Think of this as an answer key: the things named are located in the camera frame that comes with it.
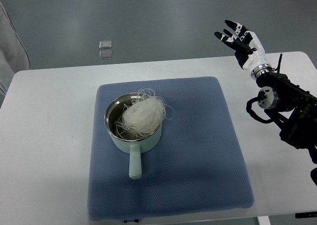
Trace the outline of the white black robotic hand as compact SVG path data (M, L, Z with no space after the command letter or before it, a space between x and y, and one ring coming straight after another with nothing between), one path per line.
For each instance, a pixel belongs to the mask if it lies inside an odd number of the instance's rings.
M244 25L225 20L231 31L215 32L214 35L226 46L233 49L239 66L250 73L255 80L260 74L272 71L271 64L265 58L265 50L257 35Z

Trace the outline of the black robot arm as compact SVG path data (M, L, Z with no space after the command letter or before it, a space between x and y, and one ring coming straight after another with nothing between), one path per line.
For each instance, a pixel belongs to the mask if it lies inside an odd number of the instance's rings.
M261 123L274 122L280 128L280 139L296 149L307 149L317 163L317 98L293 84L280 73L282 55L276 69L258 66L252 71L261 88L247 101L246 112Z

